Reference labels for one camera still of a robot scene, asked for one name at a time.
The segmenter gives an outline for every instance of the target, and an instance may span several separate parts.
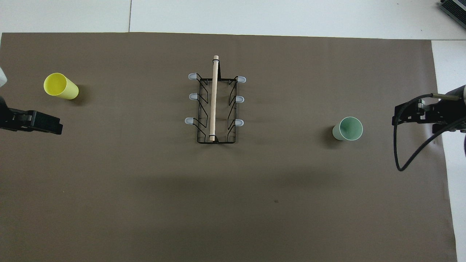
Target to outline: yellow cup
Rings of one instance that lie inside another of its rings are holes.
[[[44,90],[54,97],[73,99],[78,96],[78,87],[66,76],[60,73],[53,73],[44,81]]]

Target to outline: black wire rack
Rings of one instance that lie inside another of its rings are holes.
[[[220,72],[220,62],[218,70],[218,82],[228,83],[228,87],[231,88],[229,97],[228,97],[228,108],[229,113],[226,118],[226,138],[224,140],[219,140],[217,135],[215,135],[214,141],[209,140],[209,135],[207,132],[207,125],[209,121],[209,114],[206,111],[206,106],[209,105],[209,90],[206,88],[209,85],[209,82],[212,82],[212,78],[203,78],[198,73],[192,73],[188,76],[191,80],[197,80],[199,82],[199,92],[192,93],[189,95],[191,100],[198,101],[198,116],[197,117],[187,117],[185,119],[186,124],[192,124],[197,129],[196,141],[199,144],[233,144],[236,142],[236,133],[237,127],[242,126],[244,121],[237,118],[238,115],[238,103],[244,102],[244,98],[238,96],[238,83],[244,83],[246,78],[243,76],[236,76],[235,78],[222,78]]]

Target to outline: white floor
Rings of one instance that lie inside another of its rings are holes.
[[[434,40],[439,92],[447,92],[466,84],[466,29],[440,11],[438,3],[435,0],[0,0],[0,34],[131,31],[428,39]],[[458,261],[466,262],[464,135],[455,132],[442,137]]]

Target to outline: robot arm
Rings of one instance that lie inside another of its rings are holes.
[[[7,77],[0,68],[0,87],[7,82]],[[22,111],[8,108],[0,97],[0,128],[11,131],[41,131],[60,135],[63,125],[60,119],[34,110]]]
[[[438,103],[426,105],[422,100],[422,98],[425,97],[440,98],[441,100]],[[397,155],[397,127],[399,124],[408,122],[416,122],[419,124],[434,123],[434,125],[432,125],[433,135],[422,143],[410,156],[408,161],[400,167]],[[419,152],[443,132],[456,130],[466,132],[465,86],[452,90],[446,95],[426,94],[418,96],[406,103],[396,106],[395,116],[392,118],[391,124],[393,125],[393,152],[395,155],[395,164],[399,171],[404,171]]]
[[[438,103],[426,105],[423,99],[417,103],[408,105],[398,119],[398,124],[416,122],[419,124],[433,123],[432,133],[435,133],[456,120],[466,117],[466,89],[465,86],[458,87],[448,92],[446,95],[432,94],[433,98],[440,98]],[[395,125],[396,116],[406,103],[395,107],[395,115],[392,118],[392,125]],[[459,123],[448,131],[460,130],[466,132],[466,123]]]

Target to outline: black cable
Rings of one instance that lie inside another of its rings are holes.
[[[403,168],[400,169],[400,163],[398,162],[398,152],[397,152],[397,129],[398,129],[398,122],[400,120],[400,117],[401,117],[401,114],[403,113],[403,111],[408,107],[410,106],[412,103],[417,103],[419,101],[419,99],[422,99],[422,98],[426,98],[426,97],[432,97],[433,94],[430,93],[430,94],[425,94],[425,95],[421,95],[421,96],[418,96],[416,98],[413,98],[411,99],[410,101],[406,102],[402,107],[401,109],[398,111],[398,114],[395,116],[395,123],[393,125],[393,154],[395,155],[395,164],[397,165],[397,169],[398,171],[403,171],[404,169],[406,169],[409,165],[409,163],[407,162]]]
[[[408,107],[410,106],[412,103],[418,101],[419,99],[422,99],[422,98],[425,98],[425,97],[432,97],[432,94],[426,94],[426,95],[422,95],[422,96],[418,96],[408,102],[406,102],[404,104],[404,106],[400,109],[400,111],[398,112],[398,114],[396,115],[395,117],[395,123],[393,125],[393,152],[394,152],[394,155],[395,155],[395,164],[397,165],[397,169],[399,171],[404,171],[408,166],[409,164],[414,160],[414,158],[419,154],[419,152],[421,152],[421,150],[423,150],[425,148],[425,146],[427,146],[432,140],[434,140],[435,138],[437,138],[439,135],[441,135],[443,132],[451,129],[452,127],[455,127],[456,125],[458,125],[459,123],[463,122],[466,120],[466,117],[462,117],[446,126],[444,126],[442,129],[440,129],[439,131],[437,131],[436,133],[434,133],[429,139],[427,139],[424,143],[422,143],[421,146],[419,146],[416,151],[410,156],[410,158],[408,159],[408,161],[406,162],[406,164],[403,165],[403,167],[400,168],[400,165],[399,165],[399,162],[398,162],[398,153],[397,153],[397,126],[398,126],[398,121],[401,117],[401,114],[403,113],[403,111]]]

